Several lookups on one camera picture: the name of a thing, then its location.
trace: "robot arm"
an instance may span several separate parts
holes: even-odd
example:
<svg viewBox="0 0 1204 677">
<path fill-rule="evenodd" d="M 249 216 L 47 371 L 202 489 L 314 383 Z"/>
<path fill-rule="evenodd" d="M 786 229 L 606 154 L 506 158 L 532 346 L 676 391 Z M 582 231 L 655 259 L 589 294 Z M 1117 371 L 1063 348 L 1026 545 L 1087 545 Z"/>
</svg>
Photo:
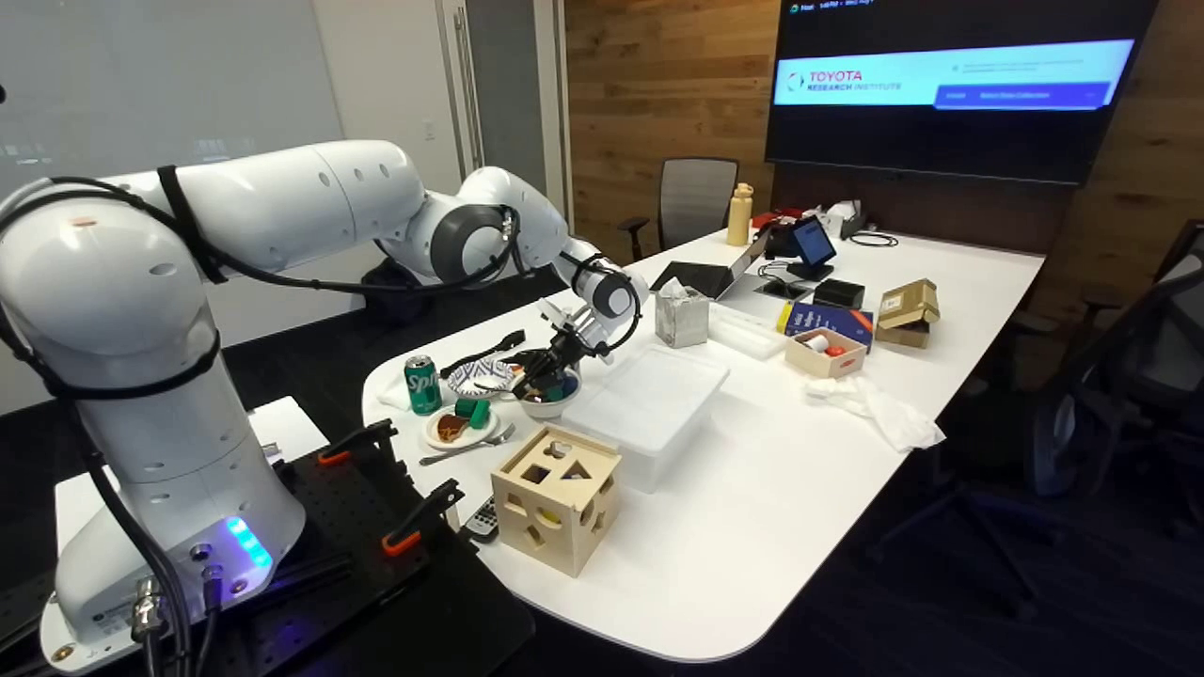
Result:
<svg viewBox="0 0 1204 677">
<path fill-rule="evenodd" d="M 641 323 L 641 284 L 572 240 L 532 185 L 479 168 L 454 194 L 426 191 L 393 141 L 47 180 L 0 208 L 0 339 L 76 402 L 125 511 L 181 580 L 184 623 L 209 613 L 215 570 L 220 608 L 269 590 L 304 527 L 230 383 L 202 275 L 224 262 L 286 272 L 370 238 L 422 284 L 553 265 L 589 300 L 559 323 L 561 366 L 609 352 L 614 334 Z M 43 651 L 76 645 L 58 669 L 136 651 L 130 608 L 148 576 L 116 520 L 99 511 L 66 550 L 43 613 Z"/>
<path fill-rule="evenodd" d="M 286 272 L 294 259 L 378 240 L 422 284 L 498 280 L 553 265 L 589 303 L 559 318 L 559 358 L 609 352 L 641 323 L 645 288 L 570 231 L 561 209 L 510 168 L 473 168 L 454 194 L 429 191 L 393 141 L 316 141 L 220 165 L 184 165 L 175 203 L 158 174 L 112 176 L 158 209 L 196 215 L 220 250 Z"/>
</svg>

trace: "television screen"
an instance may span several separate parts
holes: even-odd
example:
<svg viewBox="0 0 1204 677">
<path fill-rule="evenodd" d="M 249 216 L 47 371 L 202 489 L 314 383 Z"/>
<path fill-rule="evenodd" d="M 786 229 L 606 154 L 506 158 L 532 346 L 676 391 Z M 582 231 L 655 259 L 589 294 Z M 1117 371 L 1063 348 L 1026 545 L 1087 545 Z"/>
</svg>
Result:
<svg viewBox="0 0 1204 677">
<path fill-rule="evenodd" d="M 1080 185 L 1157 0 L 783 0 L 768 158 Z"/>
</svg>

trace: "bottle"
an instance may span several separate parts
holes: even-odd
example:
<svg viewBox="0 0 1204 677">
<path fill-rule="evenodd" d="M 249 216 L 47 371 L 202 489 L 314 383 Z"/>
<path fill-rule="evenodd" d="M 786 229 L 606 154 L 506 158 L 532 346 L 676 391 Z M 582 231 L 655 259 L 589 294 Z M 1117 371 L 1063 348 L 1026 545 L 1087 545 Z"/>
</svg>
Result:
<svg viewBox="0 0 1204 677">
<path fill-rule="evenodd" d="M 728 243 L 750 243 L 750 223 L 752 223 L 752 185 L 743 180 L 732 191 L 732 208 L 728 208 Z"/>
</svg>

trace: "wooden wall panel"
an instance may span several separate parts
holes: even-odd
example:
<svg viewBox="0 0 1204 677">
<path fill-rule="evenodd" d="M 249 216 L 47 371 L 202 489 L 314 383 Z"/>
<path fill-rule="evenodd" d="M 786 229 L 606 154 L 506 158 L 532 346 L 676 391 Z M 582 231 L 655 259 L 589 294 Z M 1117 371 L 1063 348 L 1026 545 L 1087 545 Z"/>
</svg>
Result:
<svg viewBox="0 0 1204 677">
<path fill-rule="evenodd" d="M 572 199 L 582 238 L 655 215 L 666 154 L 728 154 L 768 208 L 763 115 L 778 0 L 570 0 Z"/>
<path fill-rule="evenodd" d="M 1010 223 L 1063 224 L 1034 288 L 1034 303 L 1063 318 L 1080 314 L 1083 294 L 1137 295 L 1182 223 L 1204 215 L 1202 0 L 1162 0 L 1097 174 L 1071 194 L 786 165 L 777 176 L 763 163 L 777 11 L 778 0 L 570 0 L 577 216 L 614 259 L 629 257 L 614 223 L 655 209 L 666 154 L 737 158 L 755 208 L 778 185 L 792 199 L 857 191 L 910 224 L 987 223 L 987 240 Z"/>
</svg>

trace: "green object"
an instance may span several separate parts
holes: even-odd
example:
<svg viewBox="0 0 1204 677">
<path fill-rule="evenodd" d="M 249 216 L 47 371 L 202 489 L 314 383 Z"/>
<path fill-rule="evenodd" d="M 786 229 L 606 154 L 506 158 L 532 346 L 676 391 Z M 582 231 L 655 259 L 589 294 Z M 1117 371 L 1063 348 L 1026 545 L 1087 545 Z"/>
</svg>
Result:
<svg viewBox="0 0 1204 677">
<path fill-rule="evenodd" d="M 468 420 L 469 427 L 486 427 L 490 398 L 454 398 L 454 417 Z"/>
<path fill-rule="evenodd" d="M 407 391 L 412 391 L 412 411 L 419 417 L 434 413 L 443 406 L 443 396 L 441 396 L 441 377 L 436 377 L 436 362 L 419 352 L 407 362 Z"/>
</svg>

